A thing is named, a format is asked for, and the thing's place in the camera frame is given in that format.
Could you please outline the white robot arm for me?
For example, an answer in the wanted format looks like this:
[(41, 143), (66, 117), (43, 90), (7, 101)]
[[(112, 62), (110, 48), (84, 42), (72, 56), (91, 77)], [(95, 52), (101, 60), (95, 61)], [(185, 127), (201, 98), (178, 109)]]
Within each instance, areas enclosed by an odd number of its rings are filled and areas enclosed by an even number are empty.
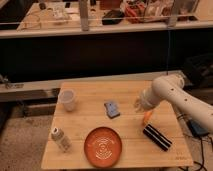
[(140, 93), (134, 107), (137, 111), (149, 111), (166, 100), (213, 133), (213, 106), (188, 94), (183, 90), (184, 85), (185, 81), (179, 74), (157, 77)]

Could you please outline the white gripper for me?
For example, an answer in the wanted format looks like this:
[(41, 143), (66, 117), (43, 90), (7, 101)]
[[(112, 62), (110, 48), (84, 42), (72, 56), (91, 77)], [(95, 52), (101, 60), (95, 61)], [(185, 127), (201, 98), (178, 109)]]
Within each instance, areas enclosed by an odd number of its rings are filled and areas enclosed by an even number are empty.
[(158, 98), (150, 88), (144, 89), (141, 93), (140, 98), (141, 100), (136, 99), (134, 102), (134, 108), (136, 112), (150, 110), (158, 105)]

